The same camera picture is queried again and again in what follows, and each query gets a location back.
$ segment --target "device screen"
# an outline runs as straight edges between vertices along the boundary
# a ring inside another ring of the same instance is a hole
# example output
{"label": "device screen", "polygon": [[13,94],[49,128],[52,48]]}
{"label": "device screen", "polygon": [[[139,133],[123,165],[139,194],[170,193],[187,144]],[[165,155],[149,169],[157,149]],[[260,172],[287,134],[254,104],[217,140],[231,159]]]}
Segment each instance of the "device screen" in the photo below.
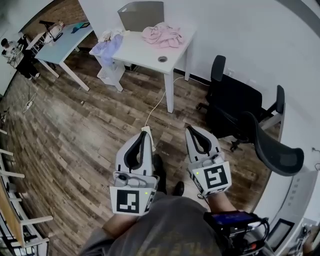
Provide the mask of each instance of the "device screen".
{"label": "device screen", "polygon": [[226,214],[213,214],[212,217],[219,225],[234,224],[253,219],[253,217],[245,211],[231,212]]}

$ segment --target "gray t-shirt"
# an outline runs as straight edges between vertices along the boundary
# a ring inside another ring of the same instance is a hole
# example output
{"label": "gray t-shirt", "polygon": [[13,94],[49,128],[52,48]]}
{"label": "gray t-shirt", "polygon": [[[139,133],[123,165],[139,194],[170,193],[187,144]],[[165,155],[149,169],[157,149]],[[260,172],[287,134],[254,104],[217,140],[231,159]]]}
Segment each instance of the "gray t-shirt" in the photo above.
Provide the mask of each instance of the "gray t-shirt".
{"label": "gray t-shirt", "polygon": [[118,239],[98,228],[81,256],[221,256],[207,210],[187,197],[157,192],[148,214]]}

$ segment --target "person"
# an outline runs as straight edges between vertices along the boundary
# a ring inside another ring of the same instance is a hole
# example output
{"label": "person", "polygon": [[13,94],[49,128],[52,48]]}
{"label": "person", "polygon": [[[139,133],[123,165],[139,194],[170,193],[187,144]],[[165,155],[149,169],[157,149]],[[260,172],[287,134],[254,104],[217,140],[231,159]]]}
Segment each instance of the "person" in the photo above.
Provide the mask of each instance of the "person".
{"label": "person", "polygon": [[[167,195],[162,159],[156,154],[152,160],[160,180],[149,212],[140,217],[113,215],[92,232],[80,256],[222,255],[223,245],[203,218],[207,209],[182,197],[182,181]],[[212,213],[236,211],[224,192],[209,195],[207,201]]]}
{"label": "person", "polygon": [[40,73],[37,69],[32,65],[27,57],[24,57],[22,53],[22,49],[18,47],[18,43],[15,41],[8,41],[4,38],[1,41],[1,46],[4,51],[2,55],[8,58],[8,63],[13,66],[16,70],[18,70],[21,75],[24,75],[25,78],[31,80],[32,77],[38,78]]}

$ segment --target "person standing in background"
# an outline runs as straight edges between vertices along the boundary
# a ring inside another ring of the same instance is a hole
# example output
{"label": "person standing in background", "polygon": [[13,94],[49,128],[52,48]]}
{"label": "person standing in background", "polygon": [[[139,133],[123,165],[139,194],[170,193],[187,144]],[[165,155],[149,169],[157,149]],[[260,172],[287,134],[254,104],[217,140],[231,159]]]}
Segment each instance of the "person standing in background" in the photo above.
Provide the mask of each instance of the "person standing in background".
{"label": "person standing in background", "polygon": [[18,70],[21,75],[24,75],[25,78],[29,80],[31,80],[32,77],[38,78],[40,76],[40,73],[37,71],[34,65],[28,60],[28,58],[24,57],[22,48],[18,47],[17,42],[8,41],[6,38],[4,38],[1,41],[1,46],[4,49],[2,56],[8,58],[8,63]]}

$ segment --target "person wearing gray shirt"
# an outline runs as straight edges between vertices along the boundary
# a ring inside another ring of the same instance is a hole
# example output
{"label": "person wearing gray shirt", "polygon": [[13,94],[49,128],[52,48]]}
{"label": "person wearing gray shirt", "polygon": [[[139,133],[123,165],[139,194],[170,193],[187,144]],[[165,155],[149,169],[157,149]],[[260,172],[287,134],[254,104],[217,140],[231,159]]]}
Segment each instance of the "person wearing gray shirt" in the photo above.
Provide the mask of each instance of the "person wearing gray shirt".
{"label": "person wearing gray shirt", "polygon": [[[207,209],[182,197],[183,182],[167,195],[166,173],[159,155],[154,155],[158,190],[149,213],[137,217],[115,214],[95,229],[80,256],[221,256],[223,246],[204,220]],[[236,211],[221,192],[207,198],[212,213]]]}

